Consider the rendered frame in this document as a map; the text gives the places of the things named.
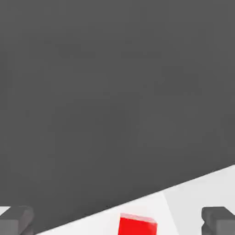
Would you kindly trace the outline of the small red cube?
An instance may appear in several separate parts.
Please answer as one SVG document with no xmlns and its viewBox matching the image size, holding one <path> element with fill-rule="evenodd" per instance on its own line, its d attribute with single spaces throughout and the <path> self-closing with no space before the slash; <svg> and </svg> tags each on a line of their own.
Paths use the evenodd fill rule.
<svg viewBox="0 0 235 235">
<path fill-rule="evenodd" d="M 118 235 L 157 235 L 157 222 L 150 217 L 121 213 Z"/>
</svg>

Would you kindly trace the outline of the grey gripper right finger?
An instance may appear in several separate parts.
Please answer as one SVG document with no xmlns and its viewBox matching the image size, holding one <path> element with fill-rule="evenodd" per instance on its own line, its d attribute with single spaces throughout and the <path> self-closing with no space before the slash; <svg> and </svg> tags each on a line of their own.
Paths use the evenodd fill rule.
<svg viewBox="0 0 235 235">
<path fill-rule="evenodd" d="M 225 207 L 203 207 L 201 235 L 235 235 L 235 215 Z"/>
</svg>

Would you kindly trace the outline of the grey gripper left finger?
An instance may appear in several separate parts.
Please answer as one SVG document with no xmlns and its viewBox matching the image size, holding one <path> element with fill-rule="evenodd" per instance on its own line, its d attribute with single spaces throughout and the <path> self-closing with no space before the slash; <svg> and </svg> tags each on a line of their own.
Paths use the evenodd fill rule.
<svg viewBox="0 0 235 235">
<path fill-rule="evenodd" d="M 0 215 L 0 235 L 34 235 L 34 210 L 12 206 Z"/>
</svg>

